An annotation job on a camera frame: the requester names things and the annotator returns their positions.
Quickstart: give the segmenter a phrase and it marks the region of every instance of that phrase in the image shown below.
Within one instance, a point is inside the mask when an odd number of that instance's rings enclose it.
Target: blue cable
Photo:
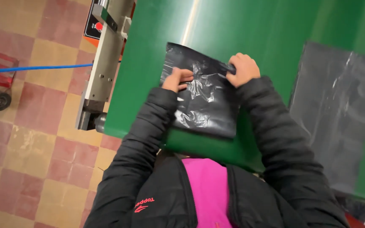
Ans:
[[[43,70],[43,69],[61,69],[61,68],[76,68],[76,67],[89,67],[92,66],[93,64],[80,64],[80,65],[65,65],[65,66],[39,66],[39,67],[12,67],[12,68],[3,68],[0,69],[0,73],[2,72],[11,72],[11,71],[27,71],[27,70]]]

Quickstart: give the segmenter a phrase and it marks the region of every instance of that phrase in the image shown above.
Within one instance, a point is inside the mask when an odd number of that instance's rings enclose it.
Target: plastic bag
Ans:
[[[178,93],[174,126],[213,136],[235,137],[239,101],[223,66],[225,64],[190,48],[167,43],[160,86],[173,67],[194,73],[194,80],[187,83],[187,89]]]
[[[307,42],[290,114],[310,139],[330,187],[353,193],[364,155],[365,55]]]

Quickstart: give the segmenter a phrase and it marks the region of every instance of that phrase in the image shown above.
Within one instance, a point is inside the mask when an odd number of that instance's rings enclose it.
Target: tile floor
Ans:
[[[0,0],[0,52],[20,66],[90,63],[90,0]],[[120,139],[74,129],[89,68],[21,71],[0,111],[0,228],[78,228]]]

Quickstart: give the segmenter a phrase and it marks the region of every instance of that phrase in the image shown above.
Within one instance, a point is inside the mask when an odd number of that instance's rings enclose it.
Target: green work surface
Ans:
[[[167,42],[227,62],[249,54],[288,103],[307,40],[365,54],[365,0],[142,0],[136,5],[105,134],[124,137],[149,90],[158,86]],[[246,114],[221,140],[172,129],[165,148],[262,172]],[[356,196],[365,199],[365,156]]]

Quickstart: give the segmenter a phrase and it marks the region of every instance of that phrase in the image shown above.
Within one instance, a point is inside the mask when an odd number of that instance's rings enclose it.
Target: hand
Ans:
[[[230,58],[229,63],[236,67],[236,75],[227,72],[226,79],[236,88],[253,78],[260,77],[260,70],[256,62],[248,55],[237,53]]]
[[[191,70],[181,70],[180,68],[174,67],[171,75],[165,79],[162,88],[178,92],[187,88],[187,84],[180,85],[180,82],[192,81],[193,79],[194,76]]]

